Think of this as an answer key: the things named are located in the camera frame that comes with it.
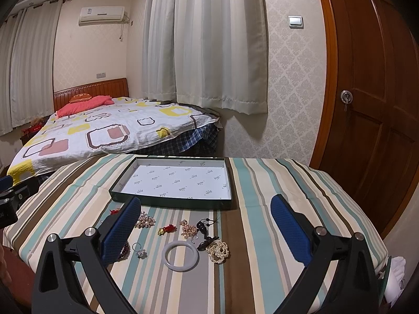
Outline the person's left hand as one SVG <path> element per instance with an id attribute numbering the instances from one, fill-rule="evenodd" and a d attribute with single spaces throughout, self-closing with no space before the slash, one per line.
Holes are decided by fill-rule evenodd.
<path id="1" fill-rule="evenodd" d="M 7 270 L 4 248 L 0 245 L 0 279 L 5 286 L 11 285 L 11 276 Z"/>

